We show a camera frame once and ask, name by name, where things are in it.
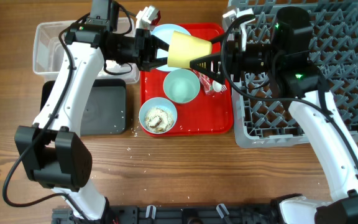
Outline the green bowl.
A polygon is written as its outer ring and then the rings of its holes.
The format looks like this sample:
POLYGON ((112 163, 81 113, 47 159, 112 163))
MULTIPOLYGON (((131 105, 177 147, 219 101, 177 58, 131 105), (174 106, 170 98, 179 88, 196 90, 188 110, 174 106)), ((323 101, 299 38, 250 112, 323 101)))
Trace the green bowl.
POLYGON ((173 102, 179 104, 189 103, 200 92, 198 76, 187 69, 178 69, 170 72, 163 81, 163 91, 173 102))

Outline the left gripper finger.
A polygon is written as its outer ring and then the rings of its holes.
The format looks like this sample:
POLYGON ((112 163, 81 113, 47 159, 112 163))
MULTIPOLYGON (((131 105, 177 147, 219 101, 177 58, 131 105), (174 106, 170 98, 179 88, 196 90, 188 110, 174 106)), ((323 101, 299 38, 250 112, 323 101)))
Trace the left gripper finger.
POLYGON ((155 35, 150 36, 150 51, 151 52, 157 52, 158 49, 162 49, 162 50, 168 52, 169 46, 170 45, 168 43, 166 43, 165 41, 159 39, 155 35))
POLYGON ((158 67, 161 67, 163 65, 167 64, 167 58, 156 58, 155 60, 152 61, 143 61, 142 65, 141 65, 141 70, 142 71, 151 71, 153 69, 156 69, 158 67))

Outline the rice and food scraps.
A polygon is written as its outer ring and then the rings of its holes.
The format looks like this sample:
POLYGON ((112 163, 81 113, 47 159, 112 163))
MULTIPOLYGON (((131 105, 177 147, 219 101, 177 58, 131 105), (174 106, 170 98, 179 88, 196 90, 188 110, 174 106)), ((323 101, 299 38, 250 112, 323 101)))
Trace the rice and food scraps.
POLYGON ((174 123, 171 111, 154 107, 145 114, 146 128, 153 133, 164 133, 168 131, 174 123))

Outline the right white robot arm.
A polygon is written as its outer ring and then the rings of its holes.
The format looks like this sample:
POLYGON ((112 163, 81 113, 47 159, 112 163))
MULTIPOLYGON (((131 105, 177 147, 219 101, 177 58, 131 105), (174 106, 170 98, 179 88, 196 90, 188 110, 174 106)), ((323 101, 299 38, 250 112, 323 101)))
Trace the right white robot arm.
POLYGON ((218 82, 235 86, 241 72, 266 72, 272 91, 300 125, 329 185, 331 200, 301 194, 273 199, 260 212, 264 223, 358 223, 358 147, 334 102, 327 79, 308 58, 313 27, 306 10, 278 10, 268 44, 248 44, 243 27, 255 19, 252 10, 232 8, 223 16, 227 31, 215 37, 218 53, 191 61, 190 67, 218 82))

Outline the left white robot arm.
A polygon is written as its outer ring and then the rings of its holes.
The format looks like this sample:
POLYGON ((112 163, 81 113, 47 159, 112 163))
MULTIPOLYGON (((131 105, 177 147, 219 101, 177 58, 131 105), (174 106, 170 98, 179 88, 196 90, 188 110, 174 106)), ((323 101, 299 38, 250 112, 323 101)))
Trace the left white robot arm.
POLYGON ((169 45, 151 33, 160 11, 146 7, 119 33, 117 20, 123 11, 116 1, 93 1, 89 13, 61 31, 58 39, 65 54, 55 84, 33 124, 19 126, 14 137, 16 164, 24 166, 29 180, 63 197, 78 223, 116 219, 90 179, 92 156, 80 139, 83 112, 99 72, 108 60, 145 72, 167 63, 157 51, 169 45))

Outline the light blue rice bowl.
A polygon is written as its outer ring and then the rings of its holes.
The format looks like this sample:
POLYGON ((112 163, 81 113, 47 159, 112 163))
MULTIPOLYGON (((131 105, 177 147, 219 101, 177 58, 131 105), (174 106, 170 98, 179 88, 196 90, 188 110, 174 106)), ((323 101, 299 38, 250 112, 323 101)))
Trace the light blue rice bowl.
POLYGON ((175 105, 161 97, 147 100, 139 111, 141 126, 151 134, 167 133, 174 127, 177 117, 175 105))

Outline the yellow plastic cup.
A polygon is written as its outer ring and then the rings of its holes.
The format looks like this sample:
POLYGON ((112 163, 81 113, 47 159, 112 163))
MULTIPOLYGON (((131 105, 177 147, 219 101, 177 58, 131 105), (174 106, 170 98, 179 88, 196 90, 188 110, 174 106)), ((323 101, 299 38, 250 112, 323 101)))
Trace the yellow plastic cup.
POLYGON ((168 49, 167 66, 190 68, 190 62, 212 52, 210 41, 175 31, 168 49))

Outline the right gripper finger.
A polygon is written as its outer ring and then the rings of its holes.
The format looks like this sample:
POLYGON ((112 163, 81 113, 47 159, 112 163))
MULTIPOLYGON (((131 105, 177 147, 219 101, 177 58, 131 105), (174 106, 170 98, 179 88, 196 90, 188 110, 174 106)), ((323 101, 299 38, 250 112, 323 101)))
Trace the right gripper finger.
POLYGON ((209 54, 190 61, 191 69, 206 75, 216 82, 223 80, 221 67, 220 53, 209 54))
POLYGON ((223 43, 227 42, 227 39, 228 39, 227 34, 226 34, 226 33, 223 33, 223 34, 221 34, 221 35, 219 35, 219 36, 217 36, 217 37, 212 38, 212 39, 210 40, 210 42, 211 42, 212 44, 216 44, 216 43, 223 44, 223 43))

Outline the red snack wrapper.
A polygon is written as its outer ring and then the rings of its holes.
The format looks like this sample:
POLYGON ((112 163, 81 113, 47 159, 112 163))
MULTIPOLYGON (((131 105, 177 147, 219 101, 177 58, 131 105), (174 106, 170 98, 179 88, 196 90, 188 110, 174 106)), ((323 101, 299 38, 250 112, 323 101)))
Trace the red snack wrapper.
POLYGON ((201 83, 201 86, 203 87, 203 90, 205 92, 206 95, 211 95, 214 93, 214 90, 213 90, 213 81, 206 75, 196 71, 196 70, 193 70, 193 72, 196 74, 196 76, 198 77, 200 83, 201 83))

